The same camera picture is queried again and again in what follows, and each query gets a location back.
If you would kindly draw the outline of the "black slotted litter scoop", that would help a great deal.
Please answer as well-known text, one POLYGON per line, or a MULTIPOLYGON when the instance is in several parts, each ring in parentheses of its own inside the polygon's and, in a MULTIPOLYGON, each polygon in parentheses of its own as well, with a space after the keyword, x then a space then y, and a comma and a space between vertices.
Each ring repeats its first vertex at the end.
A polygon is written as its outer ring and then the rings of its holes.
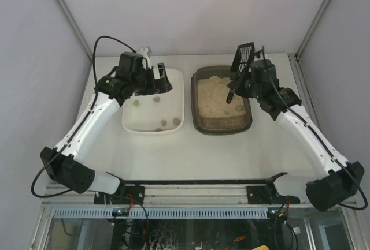
MULTIPOLYGON (((236 78, 236 75, 239 72, 242 72, 243 70, 249 68, 250 64, 254 60, 254 51, 255 46, 253 42, 241 44, 238 46, 234 56, 234 60, 230 68, 231 81, 236 78)), ((229 93, 226 98, 226 102, 228 104, 232 102, 234 95, 236 95, 235 91, 229 90, 229 93)))

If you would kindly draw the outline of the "brown plastic litter box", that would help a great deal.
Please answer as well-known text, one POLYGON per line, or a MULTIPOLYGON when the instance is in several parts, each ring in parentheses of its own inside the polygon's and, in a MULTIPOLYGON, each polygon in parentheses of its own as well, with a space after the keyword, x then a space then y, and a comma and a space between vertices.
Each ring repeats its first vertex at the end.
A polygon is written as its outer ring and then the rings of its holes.
POLYGON ((248 99, 234 95, 226 102, 231 82, 229 66, 206 66, 198 69, 191 78, 191 112, 194 128, 205 135, 231 135, 247 131, 252 126, 252 113, 248 99), (243 111, 236 111, 243 105, 243 111))

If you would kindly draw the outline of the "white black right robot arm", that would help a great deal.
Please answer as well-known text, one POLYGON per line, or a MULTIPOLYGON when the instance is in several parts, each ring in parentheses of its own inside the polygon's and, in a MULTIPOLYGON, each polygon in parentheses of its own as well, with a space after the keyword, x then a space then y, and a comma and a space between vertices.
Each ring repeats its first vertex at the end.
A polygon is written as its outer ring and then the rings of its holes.
POLYGON ((227 102, 233 95, 253 98, 261 109, 290 132, 301 146, 314 177, 289 176, 282 173, 272 185, 278 195, 304 197, 319 211, 333 206, 344 206, 344 201, 359 193, 364 201, 368 199, 360 186, 364 167, 360 162, 350 163, 313 123, 300 98, 291 88, 279 85, 276 68, 268 59, 256 61, 234 61, 231 66, 232 81, 227 102))

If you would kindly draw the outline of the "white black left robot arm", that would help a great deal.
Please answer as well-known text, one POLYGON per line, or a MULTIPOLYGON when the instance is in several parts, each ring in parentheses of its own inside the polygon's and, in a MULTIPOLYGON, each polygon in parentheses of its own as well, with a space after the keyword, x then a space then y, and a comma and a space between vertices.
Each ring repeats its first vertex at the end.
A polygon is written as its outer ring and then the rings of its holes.
POLYGON ((54 148, 41 151, 43 170, 51 180, 79 194, 95 191, 114 195, 122 188, 122 179, 87 167, 87 156, 105 124, 126 100, 172 90, 165 65, 159 63, 157 69, 158 78, 147 47, 120 55, 119 64, 96 83, 89 104, 71 130, 54 148))

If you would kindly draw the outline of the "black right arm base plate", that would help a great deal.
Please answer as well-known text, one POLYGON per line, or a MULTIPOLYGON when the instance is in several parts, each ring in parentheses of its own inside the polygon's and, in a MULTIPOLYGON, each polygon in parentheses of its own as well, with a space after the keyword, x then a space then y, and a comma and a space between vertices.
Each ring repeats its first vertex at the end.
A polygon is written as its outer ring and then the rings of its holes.
POLYGON ((247 201, 249 204, 300 204, 298 197, 281 196, 277 193, 268 193, 266 186, 248 186, 246 188, 247 201))

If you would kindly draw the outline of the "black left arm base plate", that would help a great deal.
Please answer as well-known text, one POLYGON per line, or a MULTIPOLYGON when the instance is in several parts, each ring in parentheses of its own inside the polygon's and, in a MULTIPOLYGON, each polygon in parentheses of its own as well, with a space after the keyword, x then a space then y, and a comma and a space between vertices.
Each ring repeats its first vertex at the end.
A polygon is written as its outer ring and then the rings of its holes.
POLYGON ((114 195, 98 192, 94 196, 94 204, 112 204, 112 205, 129 205, 143 204, 145 198, 145 187, 141 185, 129 185, 123 191, 119 191, 114 195))

